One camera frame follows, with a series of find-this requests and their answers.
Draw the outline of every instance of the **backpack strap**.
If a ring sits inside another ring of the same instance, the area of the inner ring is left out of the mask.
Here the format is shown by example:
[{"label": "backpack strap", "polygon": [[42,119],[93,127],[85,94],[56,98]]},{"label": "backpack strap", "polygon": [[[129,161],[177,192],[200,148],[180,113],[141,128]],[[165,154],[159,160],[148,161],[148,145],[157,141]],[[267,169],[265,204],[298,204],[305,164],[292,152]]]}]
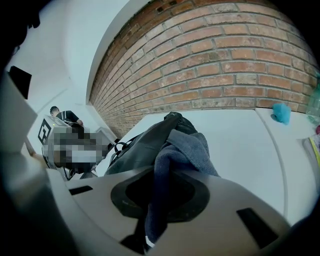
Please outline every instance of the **backpack strap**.
[{"label": "backpack strap", "polygon": [[[111,165],[118,159],[118,156],[120,155],[121,151],[124,150],[125,148],[127,148],[127,147],[130,145],[130,143],[131,143],[132,141],[134,141],[135,138],[137,138],[139,135],[137,135],[137,136],[129,139],[126,143],[124,143],[124,142],[118,142],[117,144],[114,145],[114,151],[115,151],[115,153],[113,153],[112,156],[111,156],[109,166],[111,166]],[[117,148],[117,145],[119,145],[119,144],[122,145],[122,149],[121,149],[121,150],[119,150],[119,149]]]}]

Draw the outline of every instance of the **black shirt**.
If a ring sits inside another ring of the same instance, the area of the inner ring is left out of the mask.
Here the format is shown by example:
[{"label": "black shirt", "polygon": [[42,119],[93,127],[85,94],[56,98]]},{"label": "black shirt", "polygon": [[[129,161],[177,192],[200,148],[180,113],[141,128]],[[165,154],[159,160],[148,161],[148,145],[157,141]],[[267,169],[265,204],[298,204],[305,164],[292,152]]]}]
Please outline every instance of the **black shirt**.
[{"label": "black shirt", "polygon": [[62,111],[56,115],[57,118],[65,122],[76,123],[79,118],[70,110]]}]

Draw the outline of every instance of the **gray cloth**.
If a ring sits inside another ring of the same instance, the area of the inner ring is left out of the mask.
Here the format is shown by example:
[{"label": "gray cloth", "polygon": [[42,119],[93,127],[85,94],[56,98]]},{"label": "gray cloth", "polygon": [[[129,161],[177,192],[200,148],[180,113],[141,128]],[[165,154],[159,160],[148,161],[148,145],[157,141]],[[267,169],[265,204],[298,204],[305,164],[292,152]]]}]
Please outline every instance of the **gray cloth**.
[{"label": "gray cloth", "polygon": [[210,161],[208,143],[202,133],[191,135],[173,129],[155,159],[153,194],[145,220],[145,235],[152,246],[167,228],[170,171],[193,170],[218,176]]}]

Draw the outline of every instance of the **white wall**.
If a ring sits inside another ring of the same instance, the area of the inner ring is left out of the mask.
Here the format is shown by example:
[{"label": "white wall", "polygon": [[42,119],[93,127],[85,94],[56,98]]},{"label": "white wall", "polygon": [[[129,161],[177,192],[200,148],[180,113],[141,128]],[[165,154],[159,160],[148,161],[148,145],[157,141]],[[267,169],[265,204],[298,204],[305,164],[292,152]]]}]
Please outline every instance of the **white wall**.
[{"label": "white wall", "polygon": [[108,46],[126,22],[150,0],[70,0],[66,8],[63,59],[73,83],[89,101]]},{"label": "white wall", "polygon": [[35,112],[71,84],[61,51],[66,6],[66,1],[53,0],[42,9],[40,26],[28,29],[20,50],[7,65],[7,70],[17,66],[32,75],[28,99]]},{"label": "white wall", "polygon": [[[53,0],[40,12],[40,26],[28,30],[20,50],[6,67],[9,70],[11,66],[17,66],[32,75],[27,103],[38,114],[38,117],[27,137],[38,154],[41,154],[38,132],[44,115],[50,114],[51,106],[73,111],[91,131],[95,132],[99,127],[108,129],[96,110],[81,101],[85,92],[81,91],[79,86],[70,79],[63,59],[69,2],[72,0]],[[94,20],[94,13],[91,13],[88,19]],[[74,29],[81,30],[81,22]],[[81,55],[81,52],[86,53],[86,48],[83,48],[78,54]]]}]

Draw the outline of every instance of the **white plastic surface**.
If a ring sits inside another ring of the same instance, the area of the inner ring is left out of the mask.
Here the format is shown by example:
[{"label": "white plastic surface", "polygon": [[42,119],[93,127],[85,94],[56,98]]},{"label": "white plastic surface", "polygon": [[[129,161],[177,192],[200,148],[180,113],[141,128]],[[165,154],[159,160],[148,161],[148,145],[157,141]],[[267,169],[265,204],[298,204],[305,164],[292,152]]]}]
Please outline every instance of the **white plastic surface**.
[{"label": "white plastic surface", "polygon": [[[167,113],[144,117],[123,138],[127,142]],[[284,183],[275,146],[254,110],[219,109],[182,112],[207,139],[210,159],[219,175],[236,182],[284,214]],[[96,168],[106,172],[112,150]]]},{"label": "white plastic surface", "polygon": [[256,108],[279,153],[282,162],[285,188],[285,218],[293,225],[313,209],[317,197],[314,172],[303,147],[302,140],[315,133],[315,129],[302,113],[292,112],[290,123],[284,125],[271,118],[272,109]]}]

